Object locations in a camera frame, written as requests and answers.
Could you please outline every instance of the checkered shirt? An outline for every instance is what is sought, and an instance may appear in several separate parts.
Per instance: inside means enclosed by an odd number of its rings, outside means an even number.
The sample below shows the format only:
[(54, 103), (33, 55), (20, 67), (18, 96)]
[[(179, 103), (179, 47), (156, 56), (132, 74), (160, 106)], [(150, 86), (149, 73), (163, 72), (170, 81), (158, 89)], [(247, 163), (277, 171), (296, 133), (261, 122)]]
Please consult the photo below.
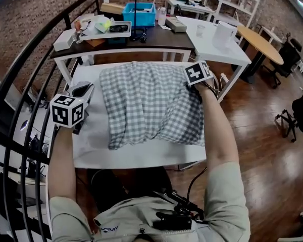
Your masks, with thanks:
[(150, 139), (204, 145), (199, 96), (182, 66), (131, 62), (100, 74), (109, 117), (109, 149)]

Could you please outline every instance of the brick wall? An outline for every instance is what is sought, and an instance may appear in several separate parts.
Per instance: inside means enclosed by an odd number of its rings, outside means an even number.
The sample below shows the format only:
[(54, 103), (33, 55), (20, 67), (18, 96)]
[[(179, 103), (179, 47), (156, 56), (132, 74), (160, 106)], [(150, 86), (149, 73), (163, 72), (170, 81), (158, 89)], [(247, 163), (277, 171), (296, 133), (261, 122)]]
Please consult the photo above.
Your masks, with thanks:
[[(22, 47), (50, 19), (74, 1), (76, 0), (0, 0), (0, 79), (3, 78)], [(123, 5), (131, 1), (133, 0), (110, 0), (110, 2)], [(165, 0), (156, 0), (158, 6), (164, 6), (164, 3)], [(209, 0), (209, 4), (215, 6), (216, 2)], [(228, 6), (223, 6), (223, 10), (232, 15), (234, 13), (234, 10)], [(246, 22), (247, 17), (249, 16), (246, 14), (239, 14), (241, 21)], [(291, 32), (292, 37), (296, 38), (303, 46), (303, 19), (288, 0), (261, 0), (250, 27), (258, 28), (259, 24), (269, 29), (275, 26), (276, 34), (281, 38), (286, 36), (286, 33)], [(25, 86), (32, 70), (63, 28), (64, 23), (61, 22), (26, 62), (15, 81), (19, 90)], [(52, 64), (53, 61), (49, 60), (38, 74), (34, 83), (37, 88), (41, 87), (45, 73)], [(58, 76), (59, 71), (56, 71), (52, 83), (49, 84), (48, 92), (49, 89), (53, 88), (53, 83)]]

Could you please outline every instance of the blue bin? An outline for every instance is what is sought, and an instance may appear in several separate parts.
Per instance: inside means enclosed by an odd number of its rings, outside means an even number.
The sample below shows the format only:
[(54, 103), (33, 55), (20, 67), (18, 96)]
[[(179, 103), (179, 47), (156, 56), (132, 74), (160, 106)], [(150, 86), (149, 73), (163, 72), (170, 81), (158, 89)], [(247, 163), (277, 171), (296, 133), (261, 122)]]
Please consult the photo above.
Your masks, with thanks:
[[(153, 6), (153, 3), (137, 3), (137, 9), (150, 9), (152, 8), (150, 13), (144, 12), (139, 13), (137, 12), (136, 15), (136, 26), (137, 27), (148, 27), (148, 26), (155, 26), (155, 19), (156, 19), (156, 9)], [(135, 13), (134, 11), (131, 13), (130, 11), (135, 8), (135, 3), (127, 3), (125, 9), (122, 12), (123, 20), (124, 21), (131, 21), (132, 28), (135, 24)]]

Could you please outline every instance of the black railing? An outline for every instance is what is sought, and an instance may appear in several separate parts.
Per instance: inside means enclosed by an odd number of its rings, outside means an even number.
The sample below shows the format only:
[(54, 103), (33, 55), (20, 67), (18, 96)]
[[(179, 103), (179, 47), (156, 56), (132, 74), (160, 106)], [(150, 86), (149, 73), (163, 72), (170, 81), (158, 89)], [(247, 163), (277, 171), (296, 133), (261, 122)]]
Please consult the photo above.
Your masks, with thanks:
[[(23, 48), (23, 50), (20, 52), (20, 54), (16, 57), (16, 59), (10, 66), (8, 72), (6, 73), (4, 79), (2, 80), (2, 82), (0, 84), (0, 107), (4, 104), (5, 97), (9, 91), (10, 87), (12, 86), (13, 81), (15, 80), (17, 74), (19, 73), (20, 69), (23, 67), (23, 65), (25, 64), (27, 59), (30, 57), (30, 55), (33, 53), (35, 48), (61, 21), (63, 21), (63, 20), (65, 21), (65, 25), (66, 25), (65, 30), (70, 29), (71, 20), (70, 20), (69, 14), (86, 1), (88, 1), (88, 0), (78, 0), (75, 3), (73, 3), (72, 5), (70, 5), (69, 7), (67, 7), (64, 11), (59, 13), (49, 23), (47, 23), (45, 25), (45, 27), (43, 27), (38, 32), (38, 34), (32, 40), (30, 40), (28, 42), (28, 44)], [(82, 12), (80, 12), (80, 14), (78, 16), (84, 14), (86, 11), (88, 11), (94, 5), (96, 6), (96, 8), (93, 9), (91, 12), (93, 13), (96, 11), (99, 14), (99, 2), (98, 2), (98, 0), (94, 0)], [(8, 183), (8, 178), (9, 178), (8, 177), (8, 172), (9, 172), (8, 167), (9, 167), (9, 162), (10, 162), (11, 151), (15, 151), (22, 155), (21, 180), (20, 180), (22, 213), (23, 213), (23, 218), (24, 218), (24, 223), (25, 223), (25, 229), (27, 231), (27, 235), (28, 235), (30, 242), (33, 242), (33, 237), (32, 237), (31, 228), (29, 225), (29, 218), (28, 218), (27, 205), (26, 205), (26, 162), (27, 162), (28, 158), (30, 158), (32, 160), (36, 160), (35, 194), (36, 194), (36, 207), (37, 207), (37, 215), (38, 215), (38, 222), (39, 222), (38, 225), (39, 225), (39, 230), (40, 230), (40, 234), (42, 236), (43, 242), (46, 242), (46, 237), (47, 237), (47, 235), (45, 235), (45, 233), (44, 233), (43, 220), (42, 220), (41, 207), (40, 207), (40, 167), (41, 167), (41, 164), (49, 164), (49, 158), (47, 158), (47, 156), (42, 152), (42, 146), (43, 146), (46, 127), (47, 127), (49, 114), (50, 114), (49, 108), (47, 108), (47, 110), (46, 110), (46, 115), (45, 115), (42, 129), (41, 129), (41, 134), (40, 134), (40, 138), (39, 138), (39, 149), (37, 151), (30, 150), (29, 142), (30, 142), (30, 135), (31, 135), (31, 131), (33, 128), (35, 118), (36, 118), (37, 110), (40, 105), (40, 101), (41, 101), (41, 99), (45, 93), (46, 87), (47, 87), (49, 81), (51, 80), (51, 77), (56, 69), (56, 64), (54, 64), (53, 67), (51, 68), (51, 70), (47, 73), (47, 77), (46, 77), (44, 83), (42, 84), (42, 87), (37, 96), (36, 102), (35, 102), (34, 106), (32, 107), (32, 114), (31, 114), (30, 120), (28, 121), (28, 127), (27, 127), (27, 131), (26, 131), (24, 145), (21, 145), (21, 144), (15, 142), (13, 140), (13, 136), (15, 133), (18, 117), (19, 117), (19, 114), (23, 107), (23, 104), (25, 102), (25, 98), (28, 94), (28, 91), (29, 91), (30, 87), (32, 86), (33, 81), (35, 80), (35, 77), (37, 76), (39, 70), (42, 68), (42, 66), (46, 62), (46, 60), (49, 57), (52, 50), (53, 50), (53, 45), (51, 45), (51, 47), (47, 50), (46, 54), (42, 57), (42, 59), (40, 60), (40, 62), (38, 63), (38, 65), (36, 66), (34, 71), (32, 72), (32, 74), (23, 90), (21, 99), (18, 102), (18, 105), (15, 109), (15, 113), (14, 113), (14, 116), (13, 116), (13, 119), (12, 119), (12, 122), (10, 125), (8, 135), (6, 136), (5, 134), (0, 132), (0, 144), (2, 146), (4, 146), (6, 149), (5, 157), (4, 157), (4, 168), (3, 168), (4, 204), (5, 204), (5, 211), (6, 211), (6, 217), (7, 217), (9, 229), (11, 231), (13, 240), (15, 242), (17, 242), (18, 239), (16, 236), (15, 229), (13, 227), (14, 222), (11, 221), (11, 216), (10, 216), (11, 208), (13, 206), (7, 204), (7, 194), (8, 194), (7, 183)], [(66, 65), (68, 66), (70, 64), (70, 62), (71, 62), (71, 60), (69, 59), (67, 61)], [(74, 63), (71, 74), (74, 73), (76, 66), (79, 64), (79, 62), (80, 62), (80, 60), (77, 60)], [(63, 79), (63, 77), (62, 77), (62, 75), (60, 75), (53, 96), (56, 95), (56, 93), (58, 92), (62, 79)]]

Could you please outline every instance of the person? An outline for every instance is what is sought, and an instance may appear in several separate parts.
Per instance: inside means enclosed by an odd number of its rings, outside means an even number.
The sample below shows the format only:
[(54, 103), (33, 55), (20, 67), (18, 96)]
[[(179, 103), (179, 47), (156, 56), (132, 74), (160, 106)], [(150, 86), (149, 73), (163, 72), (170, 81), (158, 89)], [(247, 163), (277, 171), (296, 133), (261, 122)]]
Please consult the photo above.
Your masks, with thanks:
[(171, 213), (173, 204), (147, 196), (127, 199), (100, 211), (94, 219), (99, 232), (93, 235), (86, 217), (76, 204), (72, 130), (60, 128), (48, 170), (54, 242), (249, 240), (250, 222), (232, 128), (212, 91), (202, 84), (196, 84), (196, 88), (202, 98), (206, 127), (208, 184), (204, 209), (208, 224), (193, 222), (191, 229), (181, 231), (157, 230), (153, 228), (153, 221), (159, 220), (156, 213)]

